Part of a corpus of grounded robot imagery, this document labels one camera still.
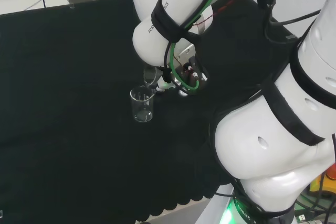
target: glass beaker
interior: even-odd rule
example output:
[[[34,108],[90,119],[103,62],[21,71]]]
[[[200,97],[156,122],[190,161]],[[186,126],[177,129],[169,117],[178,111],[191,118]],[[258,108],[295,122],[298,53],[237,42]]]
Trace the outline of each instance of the glass beaker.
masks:
[[[139,86],[131,90],[132,113],[136,121],[144,123],[153,118],[154,92],[146,86]]]

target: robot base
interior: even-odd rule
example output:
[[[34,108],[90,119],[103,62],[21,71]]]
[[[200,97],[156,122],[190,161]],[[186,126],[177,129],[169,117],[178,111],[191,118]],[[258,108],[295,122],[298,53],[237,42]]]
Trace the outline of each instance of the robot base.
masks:
[[[241,211],[242,214],[245,215],[247,219],[250,219],[249,215],[247,215],[242,209],[239,209],[239,210]],[[258,224],[258,222],[254,220],[250,222],[246,222],[239,214],[238,209],[234,204],[234,200],[231,198],[229,200],[227,209],[223,213],[220,224]],[[286,224],[297,224],[296,218],[293,218],[292,222],[288,222]]]

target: velcro strap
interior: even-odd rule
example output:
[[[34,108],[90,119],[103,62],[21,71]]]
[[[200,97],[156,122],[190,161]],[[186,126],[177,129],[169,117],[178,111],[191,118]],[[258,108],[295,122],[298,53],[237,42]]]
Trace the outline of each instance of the velcro strap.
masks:
[[[303,70],[298,56],[298,47],[295,47],[290,57],[290,70],[297,84],[316,101],[336,110],[336,95],[317,85]]]
[[[274,116],[296,139],[309,146],[317,145],[324,140],[312,133],[298,118],[271,78],[262,83],[261,90]]]
[[[186,34],[186,30],[180,27],[165,11],[162,0],[158,0],[152,12],[152,23],[158,32],[168,41],[177,43]]]

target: cable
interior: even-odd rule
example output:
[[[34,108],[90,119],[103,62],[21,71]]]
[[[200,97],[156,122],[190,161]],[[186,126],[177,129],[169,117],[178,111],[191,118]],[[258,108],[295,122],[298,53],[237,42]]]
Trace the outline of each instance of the cable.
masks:
[[[203,0],[202,1],[202,3],[200,4],[200,6],[196,9],[196,11],[190,16],[190,18],[189,19],[187,19],[181,26],[182,27],[184,27],[185,29],[188,29],[189,28],[189,26],[190,25],[192,25],[196,20],[197,20],[197,18],[202,14],[202,12],[211,4],[211,2],[212,2],[213,0]],[[174,75],[175,75],[175,77],[177,78],[177,80],[179,80],[179,82],[181,83],[181,85],[184,87],[184,88],[186,88],[186,89],[189,89],[189,90],[193,90],[193,91],[195,91],[195,90],[197,90],[198,89],[198,87],[199,87],[199,81],[196,81],[196,87],[190,87],[189,85],[187,85],[183,80],[182,80],[182,78],[177,74],[177,72],[176,72],[176,70],[175,70],[175,68],[174,68],[174,65],[173,65],[173,61],[172,61],[172,59],[173,59],[173,57],[174,57],[174,48],[175,48],[175,43],[172,43],[172,49],[171,49],[171,52],[170,52],[170,59],[171,59],[171,63],[170,63],[170,66],[171,66],[171,69],[172,69],[172,71],[173,71],[173,73],[174,73]],[[164,61],[166,62],[167,61],[167,55],[165,55],[164,56]]]
[[[301,197],[304,198],[305,201],[307,201],[307,202],[309,202],[309,203],[311,203],[311,204],[315,204],[315,202],[314,202],[313,200],[311,200],[310,198],[306,197],[305,195],[301,194]],[[327,211],[327,210],[328,210],[326,207],[324,207],[324,206],[322,206],[322,205],[318,205],[318,204],[317,204],[316,207],[321,208],[321,209],[324,210],[324,211]]]
[[[317,10],[317,11],[315,11],[315,12],[313,12],[313,13],[304,15],[304,16],[302,16],[302,17],[295,18],[295,19],[291,19],[291,20],[288,20],[288,21],[283,21],[283,22],[274,22],[274,21],[270,20],[270,21],[269,21],[269,24],[270,24],[271,26],[285,26],[285,25],[290,25],[290,24],[293,24],[293,23],[302,21],[302,20],[304,20],[304,19],[307,19],[307,18],[311,18],[311,17],[313,17],[313,16],[316,16],[316,15],[318,15],[320,12],[321,12],[321,10]]]
[[[267,32],[267,30],[269,28],[268,27],[269,25],[271,25],[271,26],[289,25],[289,24],[293,24],[295,22],[298,22],[298,21],[301,21],[301,20],[313,17],[313,16],[315,16],[315,15],[317,15],[317,14],[319,14],[321,12],[321,10],[317,10],[317,11],[315,11],[313,13],[310,13],[310,14],[304,15],[302,17],[292,19],[292,20],[288,20],[288,21],[284,21],[284,22],[273,22],[273,21],[271,21],[273,8],[274,8],[274,5],[268,7],[266,9],[266,12],[265,12],[265,18],[264,18],[264,20],[262,22],[263,23],[263,27],[264,27],[264,36],[271,43],[273,43],[273,44],[279,44],[279,45],[291,44],[293,42],[298,41],[298,38],[288,39],[287,41],[276,41],[276,40],[273,40],[272,38],[269,37],[268,32]]]
[[[199,85],[199,81],[196,80],[196,86],[195,86],[195,87],[191,87],[191,86],[189,86],[188,84],[186,84],[186,83],[182,80],[182,78],[179,76],[179,74],[176,72],[176,69],[175,69],[175,67],[174,67],[174,49],[175,49],[175,45],[176,45],[175,43],[172,44],[171,53],[170,53],[170,67],[171,67],[171,69],[172,69],[172,72],[173,72],[174,76],[176,77],[176,79],[181,83],[181,85],[182,85],[183,87],[185,87],[185,88],[188,89],[188,90],[195,91],[195,90],[197,90],[198,87],[200,86],[200,85]]]
[[[24,9],[24,10],[28,10],[28,9],[34,7],[35,5],[37,5],[38,3],[40,3],[41,1],[42,1],[42,0],[37,1],[36,3],[32,4],[31,6],[27,7],[27,8]]]
[[[336,162],[336,136],[335,134],[332,134],[332,143],[334,145],[334,152],[335,152],[335,162]]]
[[[335,205],[335,203],[336,203],[336,197],[332,201],[332,203],[331,203],[331,205],[330,205],[330,207],[329,207],[329,209],[327,211],[326,217],[324,219],[324,224],[328,224],[328,219],[329,219],[330,213],[331,213],[331,211],[332,211],[333,206]]]
[[[320,198],[322,196],[322,192],[323,192],[323,182],[324,182],[324,176],[325,176],[325,172],[323,172],[321,174],[321,181],[320,181],[320,187],[319,187],[319,194],[316,198],[316,201],[315,203],[308,209],[303,209],[303,210],[297,210],[295,212],[295,216],[299,216],[299,215],[303,215],[305,214],[306,212],[311,212],[315,209],[315,207],[319,204],[319,201],[320,201]]]
[[[333,144],[333,146],[334,146],[335,162],[336,162],[336,136],[335,136],[335,134],[332,134],[332,144]],[[329,207],[329,209],[328,209],[328,211],[327,211],[326,217],[325,217],[325,219],[324,219],[324,224],[328,224],[328,219],[329,219],[330,213],[331,213],[331,211],[332,211],[332,209],[333,209],[335,203],[336,203],[336,197],[335,197],[334,200],[332,201],[332,203],[331,203],[331,205],[330,205],[330,207]]]
[[[265,11],[265,17],[264,17],[264,20],[262,21],[262,26],[264,28],[264,37],[270,41],[271,43],[273,44],[280,44],[280,45],[286,45],[286,44],[291,44],[291,43],[294,43],[296,41],[298,41],[297,38],[295,39],[289,39],[287,41],[276,41],[276,40],[273,40],[271,39],[269,36],[268,36],[268,33],[267,33],[267,30],[268,30],[268,25],[269,25],[269,20],[271,19],[271,16],[272,16],[272,10],[273,10],[273,6],[270,6],[266,9]]]

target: green light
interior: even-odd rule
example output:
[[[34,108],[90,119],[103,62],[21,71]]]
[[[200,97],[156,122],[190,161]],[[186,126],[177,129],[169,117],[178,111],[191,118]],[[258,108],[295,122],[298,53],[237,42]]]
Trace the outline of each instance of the green light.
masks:
[[[223,213],[223,216],[222,216],[221,221],[220,221],[219,224],[229,224],[230,221],[232,220],[232,213],[231,213],[230,205],[225,210],[225,212]]]

